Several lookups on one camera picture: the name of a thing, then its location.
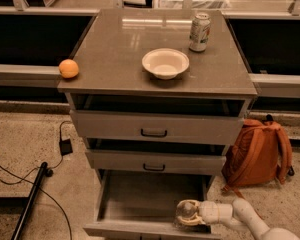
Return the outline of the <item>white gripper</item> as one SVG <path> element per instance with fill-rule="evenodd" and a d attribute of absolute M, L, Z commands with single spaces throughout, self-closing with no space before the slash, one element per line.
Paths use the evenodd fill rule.
<path fill-rule="evenodd" d="M 177 208 L 182 208 L 188 205 L 189 207 L 199 207 L 199 215 L 192 219 L 177 217 L 177 221 L 185 226 L 197 226 L 205 224 L 216 224 L 220 219 L 219 207 L 215 202 L 203 201 L 201 204 L 197 200 L 187 199 L 178 203 Z"/>

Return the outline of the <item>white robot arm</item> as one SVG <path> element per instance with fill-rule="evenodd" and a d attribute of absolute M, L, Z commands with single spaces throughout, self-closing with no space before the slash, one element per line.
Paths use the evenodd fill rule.
<path fill-rule="evenodd" d="M 231 204 L 182 200 L 176 208 L 177 221 L 186 226 L 222 224 L 232 230 L 248 229 L 255 240 L 300 240 L 284 228 L 270 228 L 243 198 Z"/>

